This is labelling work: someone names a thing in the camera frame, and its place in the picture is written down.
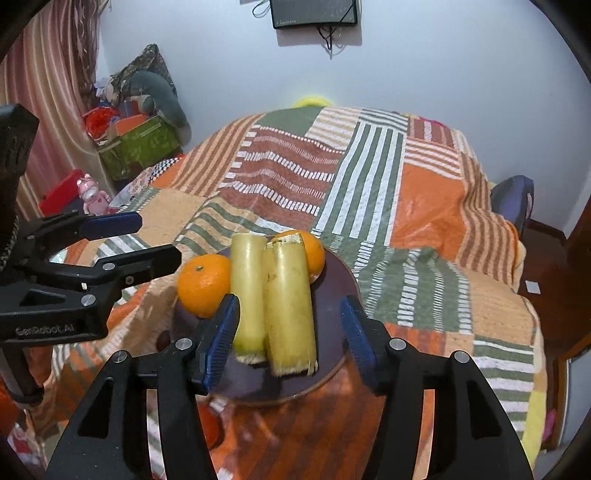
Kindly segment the large orange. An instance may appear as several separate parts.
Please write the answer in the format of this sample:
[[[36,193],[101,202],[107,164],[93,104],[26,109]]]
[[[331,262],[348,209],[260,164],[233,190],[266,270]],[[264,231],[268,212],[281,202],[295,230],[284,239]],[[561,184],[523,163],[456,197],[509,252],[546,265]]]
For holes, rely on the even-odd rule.
[[[230,292],[230,260],[219,254],[195,256],[180,269],[176,288],[187,312],[211,318]]]
[[[276,234],[273,240],[295,234],[299,234],[301,240],[304,241],[304,250],[308,262],[308,277],[310,277],[310,283],[312,284],[320,278],[322,270],[325,268],[325,247],[317,237],[304,230],[287,230]]]

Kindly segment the yellow sugarcane piece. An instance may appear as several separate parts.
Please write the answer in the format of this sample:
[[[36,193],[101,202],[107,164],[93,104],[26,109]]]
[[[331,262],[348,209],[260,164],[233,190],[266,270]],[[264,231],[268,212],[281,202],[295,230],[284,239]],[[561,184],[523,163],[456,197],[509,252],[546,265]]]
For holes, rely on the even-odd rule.
[[[266,237],[249,233],[232,236],[230,243],[230,292],[239,300],[238,330],[233,350],[239,362],[266,362],[266,327],[263,320],[263,251]]]
[[[276,377],[318,369],[314,311],[304,241],[299,234],[271,240],[263,251],[266,354]]]

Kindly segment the red box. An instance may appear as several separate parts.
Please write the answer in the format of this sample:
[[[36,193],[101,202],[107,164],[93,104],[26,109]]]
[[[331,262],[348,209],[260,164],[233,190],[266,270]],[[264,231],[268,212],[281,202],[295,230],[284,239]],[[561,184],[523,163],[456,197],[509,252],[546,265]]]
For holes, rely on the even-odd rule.
[[[59,214],[65,207],[78,197],[77,182],[84,177],[80,169],[72,170],[60,183],[46,193],[39,202],[43,216]]]

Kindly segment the dark red jujube upper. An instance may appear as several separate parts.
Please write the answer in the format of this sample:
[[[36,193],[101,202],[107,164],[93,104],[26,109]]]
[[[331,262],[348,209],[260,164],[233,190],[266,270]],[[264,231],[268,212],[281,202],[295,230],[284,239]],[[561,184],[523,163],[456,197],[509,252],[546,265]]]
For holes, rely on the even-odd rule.
[[[169,344],[171,343],[170,340],[170,333],[168,330],[162,331],[155,342],[155,348],[157,352],[163,351]]]

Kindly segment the pink toy figure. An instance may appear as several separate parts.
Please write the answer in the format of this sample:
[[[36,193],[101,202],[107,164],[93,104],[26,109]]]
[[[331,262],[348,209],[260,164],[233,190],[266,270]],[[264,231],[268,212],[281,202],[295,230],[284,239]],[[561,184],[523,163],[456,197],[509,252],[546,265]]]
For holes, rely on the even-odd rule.
[[[85,174],[78,179],[77,188],[85,214],[100,216],[110,212],[110,196],[100,188],[91,175]]]

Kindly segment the green storage box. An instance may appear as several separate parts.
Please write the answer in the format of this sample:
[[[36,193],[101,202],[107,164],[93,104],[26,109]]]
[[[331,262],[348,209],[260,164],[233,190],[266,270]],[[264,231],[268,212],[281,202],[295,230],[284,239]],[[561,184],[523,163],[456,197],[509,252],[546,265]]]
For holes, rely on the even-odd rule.
[[[113,181],[130,179],[181,149],[174,129],[154,116],[98,149],[106,173]]]

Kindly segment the striped pink curtain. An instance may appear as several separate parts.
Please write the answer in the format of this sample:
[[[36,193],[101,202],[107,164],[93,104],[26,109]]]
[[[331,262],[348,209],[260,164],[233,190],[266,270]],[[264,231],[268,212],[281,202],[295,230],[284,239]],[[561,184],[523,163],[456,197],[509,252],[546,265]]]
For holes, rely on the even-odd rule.
[[[1,62],[1,103],[19,103],[39,119],[17,211],[39,217],[42,197],[74,169],[106,190],[110,181],[83,114],[95,106],[102,1],[50,1],[24,27]]]

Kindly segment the grey plush toy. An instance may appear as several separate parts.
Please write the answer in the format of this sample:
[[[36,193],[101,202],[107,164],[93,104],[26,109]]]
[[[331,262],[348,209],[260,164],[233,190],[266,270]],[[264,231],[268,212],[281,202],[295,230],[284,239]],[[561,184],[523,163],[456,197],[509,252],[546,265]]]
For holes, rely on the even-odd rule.
[[[141,113],[158,115],[174,128],[187,124],[176,94],[162,76],[150,71],[137,71],[131,76],[128,86],[130,98],[137,101]]]

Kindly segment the patchwork striped bed cover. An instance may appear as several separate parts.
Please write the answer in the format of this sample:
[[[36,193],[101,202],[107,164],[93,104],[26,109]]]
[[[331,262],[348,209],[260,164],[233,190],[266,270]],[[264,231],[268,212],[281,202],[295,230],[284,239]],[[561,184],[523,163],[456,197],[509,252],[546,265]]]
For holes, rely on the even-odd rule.
[[[67,261],[172,243],[183,261],[235,232],[298,229],[322,239],[359,285],[368,315],[417,349],[471,354],[533,466],[546,374],[531,303],[517,294],[525,258],[516,227],[493,213],[465,136],[439,122],[358,108],[298,108],[223,127],[134,196],[136,233],[84,241]],[[153,351],[170,326],[177,274],[123,292],[105,340],[57,347],[36,433],[64,426],[115,350]],[[228,404],[212,453],[231,479],[360,479],[381,399],[346,362],[319,390],[273,408]]]

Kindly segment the yellow round cushion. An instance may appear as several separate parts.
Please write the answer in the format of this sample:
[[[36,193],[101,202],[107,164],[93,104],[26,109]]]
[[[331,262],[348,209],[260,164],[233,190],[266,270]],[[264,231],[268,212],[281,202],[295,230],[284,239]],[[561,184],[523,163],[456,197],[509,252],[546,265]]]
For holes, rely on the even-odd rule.
[[[322,96],[305,96],[300,100],[294,102],[294,108],[304,108],[304,107],[329,107],[332,105],[332,102],[328,99],[325,99]]]

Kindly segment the small black wall monitor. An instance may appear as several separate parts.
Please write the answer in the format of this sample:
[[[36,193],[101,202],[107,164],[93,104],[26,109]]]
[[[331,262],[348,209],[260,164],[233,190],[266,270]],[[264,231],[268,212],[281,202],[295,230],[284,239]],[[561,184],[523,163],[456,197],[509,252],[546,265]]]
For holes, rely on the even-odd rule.
[[[274,29],[304,26],[356,26],[356,0],[270,0]]]

